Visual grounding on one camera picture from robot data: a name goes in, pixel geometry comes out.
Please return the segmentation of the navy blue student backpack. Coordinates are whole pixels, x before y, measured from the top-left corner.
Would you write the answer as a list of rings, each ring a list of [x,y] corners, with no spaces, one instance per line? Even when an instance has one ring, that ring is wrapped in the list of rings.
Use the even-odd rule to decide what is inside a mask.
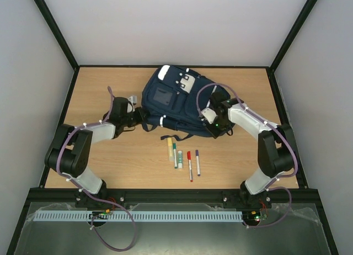
[[[210,98],[216,93],[222,101],[230,94],[214,81],[186,67],[163,65],[155,70],[142,91],[142,108],[149,116],[142,128],[150,132],[157,127],[187,133],[184,138],[173,135],[177,141],[193,136],[211,137],[198,109],[212,107]]]

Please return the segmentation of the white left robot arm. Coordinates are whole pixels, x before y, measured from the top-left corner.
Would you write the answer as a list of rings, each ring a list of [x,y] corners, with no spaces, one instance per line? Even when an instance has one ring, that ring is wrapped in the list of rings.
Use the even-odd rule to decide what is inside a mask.
[[[91,145],[117,138],[126,128],[144,123],[148,116],[146,109],[134,106],[132,98],[114,97],[110,109],[98,122],[60,125],[46,153],[45,166],[78,189],[98,194],[103,180],[88,167]]]

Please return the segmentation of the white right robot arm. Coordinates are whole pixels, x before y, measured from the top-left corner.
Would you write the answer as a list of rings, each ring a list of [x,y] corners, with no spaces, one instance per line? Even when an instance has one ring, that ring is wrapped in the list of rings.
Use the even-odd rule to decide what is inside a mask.
[[[206,128],[213,138],[239,126],[257,141],[258,169],[242,185],[240,199],[253,206],[260,193],[268,191],[281,178],[289,178],[298,171],[296,142],[288,124],[278,125],[252,111],[238,98],[230,99],[221,92],[210,96],[210,106],[201,111]]]

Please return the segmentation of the yellow highlighter pen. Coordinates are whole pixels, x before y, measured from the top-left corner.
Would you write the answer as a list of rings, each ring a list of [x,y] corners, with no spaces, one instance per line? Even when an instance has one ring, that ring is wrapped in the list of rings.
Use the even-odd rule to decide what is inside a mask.
[[[167,138],[167,147],[168,147],[168,158],[171,162],[174,161],[174,150],[173,150],[173,139],[171,137]]]

